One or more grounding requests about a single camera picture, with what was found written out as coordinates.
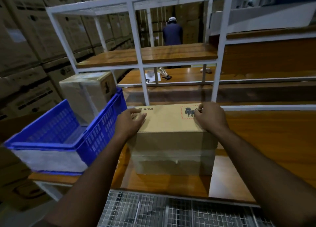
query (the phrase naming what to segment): blue basket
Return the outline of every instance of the blue basket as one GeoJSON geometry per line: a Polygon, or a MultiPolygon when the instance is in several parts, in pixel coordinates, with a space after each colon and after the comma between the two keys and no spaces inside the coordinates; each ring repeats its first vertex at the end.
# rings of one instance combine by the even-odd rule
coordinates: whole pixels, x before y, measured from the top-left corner
{"type": "Polygon", "coordinates": [[[26,126],[20,133],[9,138],[4,145],[11,149],[33,171],[79,175],[82,171],[55,171],[34,168],[35,163],[54,163],[61,160],[61,165],[74,166],[80,162],[81,168],[91,165],[97,155],[105,148],[114,134],[117,116],[127,109],[123,90],[111,98],[107,106],[88,127],[79,125],[67,100],[46,112],[37,120],[26,126]]]}

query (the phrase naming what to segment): person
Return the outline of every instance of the person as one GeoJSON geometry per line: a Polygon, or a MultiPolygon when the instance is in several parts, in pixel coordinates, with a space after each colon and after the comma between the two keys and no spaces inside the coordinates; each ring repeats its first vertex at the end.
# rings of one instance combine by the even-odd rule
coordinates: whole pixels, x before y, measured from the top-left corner
{"type": "Polygon", "coordinates": [[[168,24],[162,29],[162,37],[165,46],[183,44],[183,30],[182,27],[177,24],[175,17],[169,18],[168,24]]]}
{"type": "MultiPolygon", "coordinates": [[[[276,226],[315,227],[316,189],[243,140],[228,126],[225,111],[216,103],[200,104],[195,119],[214,134],[247,188],[276,226]]],[[[146,113],[127,109],[116,121],[115,134],[75,185],[34,227],[95,227],[100,219],[121,150],[143,124],[146,113]]]]}

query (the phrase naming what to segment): white cap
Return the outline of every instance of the white cap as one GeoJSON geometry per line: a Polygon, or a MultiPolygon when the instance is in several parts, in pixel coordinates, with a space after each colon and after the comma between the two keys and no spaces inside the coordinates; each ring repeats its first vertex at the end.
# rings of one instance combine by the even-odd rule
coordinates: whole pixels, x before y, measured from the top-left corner
{"type": "Polygon", "coordinates": [[[168,22],[170,22],[170,21],[177,21],[177,19],[175,17],[171,17],[171,18],[169,18],[168,22]]]}

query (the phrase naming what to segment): red dashed border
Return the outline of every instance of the red dashed border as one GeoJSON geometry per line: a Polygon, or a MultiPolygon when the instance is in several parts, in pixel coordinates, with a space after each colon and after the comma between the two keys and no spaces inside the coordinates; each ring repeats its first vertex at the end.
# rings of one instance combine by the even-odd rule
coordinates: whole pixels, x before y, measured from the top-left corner
{"type": "Polygon", "coordinates": [[[189,106],[180,106],[180,110],[181,110],[181,118],[182,118],[183,120],[194,119],[193,117],[191,117],[191,118],[183,118],[182,107],[192,107],[192,105],[189,105],[189,106]]]}

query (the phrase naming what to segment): blue shirt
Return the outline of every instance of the blue shirt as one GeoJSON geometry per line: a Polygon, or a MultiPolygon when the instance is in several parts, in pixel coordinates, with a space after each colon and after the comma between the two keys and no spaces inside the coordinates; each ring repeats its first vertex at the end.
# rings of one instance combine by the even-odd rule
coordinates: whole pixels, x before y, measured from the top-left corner
{"type": "Polygon", "coordinates": [[[162,30],[165,46],[182,44],[182,27],[177,23],[167,24],[162,30]]]}

